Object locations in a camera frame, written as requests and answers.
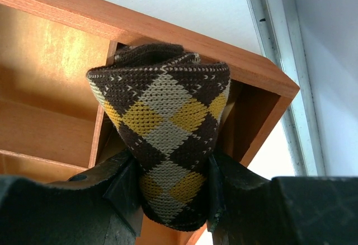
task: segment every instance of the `yellow diamond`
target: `yellow diamond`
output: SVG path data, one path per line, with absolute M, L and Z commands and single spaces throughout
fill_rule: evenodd
M 108 117 L 111 119 L 111 121 L 113 122 L 113 124 L 116 126 L 118 130 L 121 122 L 120 115 L 117 113 L 116 110 L 114 110 L 113 106 L 108 101 L 105 101 L 103 107 L 105 109 L 106 114 L 108 115 Z
M 140 136 L 146 136 L 161 124 L 163 118 L 141 101 L 137 101 L 123 115 L 122 121 Z
M 170 120 L 182 129 L 193 132 L 205 120 L 208 108 L 194 98 L 189 99 Z
M 227 98 L 225 97 L 225 94 L 221 93 L 211 102 L 208 110 L 216 120 L 219 120 L 219 116 L 225 108 L 226 101 Z
M 170 190 L 170 195 L 183 204 L 191 202 L 197 195 L 206 178 L 196 172 L 188 173 Z
M 153 200 L 163 192 L 163 189 L 157 185 L 149 174 L 141 176 L 139 179 L 139 187 L 147 200 Z

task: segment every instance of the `wooden cabinet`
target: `wooden cabinet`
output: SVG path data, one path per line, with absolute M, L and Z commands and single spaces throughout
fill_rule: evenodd
M 67 180 L 123 147 L 118 136 L 110 147 L 116 133 L 85 79 L 111 63 L 117 43 L 165 41 L 227 62 L 233 85 L 218 145 L 245 166 L 298 92 L 264 57 L 102 0 L 0 4 L 0 173 Z M 185 244 L 191 234 L 167 235 Z

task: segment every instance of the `knitted fabric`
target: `knitted fabric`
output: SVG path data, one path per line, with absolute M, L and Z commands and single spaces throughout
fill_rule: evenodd
M 139 162 L 142 207 L 173 229 L 208 217 L 208 156 L 229 93 L 225 63 L 201 64 L 182 46 L 127 47 L 113 65 L 88 71 L 99 103 Z

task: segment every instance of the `black plastic object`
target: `black plastic object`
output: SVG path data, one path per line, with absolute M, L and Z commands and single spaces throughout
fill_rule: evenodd
M 138 198 L 138 182 L 134 159 L 114 179 L 104 198 L 108 199 L 117 215 L 136 237 L 140 237 L 143 221 L 143 209 Z
M 216 151 L 226 210 L 214 245 L 358 244 L 358 178 L 272 181 Z
M 213 232 L 225 212 L 222 177 L 214 156 L 209 157 L 209 200 L 210 209 L 206 225 Z
M 102 197 L 119 173 L 125 180 L 127 175 L 133 177 L 132 164 L 130 153 L 122 152 L 68 182 L 48 185 L 23 177 L 0 176 L 0 244 L 134 244 L 133 232 Z M 123 184 L 118 194 L 132 199 L 126 195 L 132 191 Z M 140 211 L 134 216 L 142 223 Z

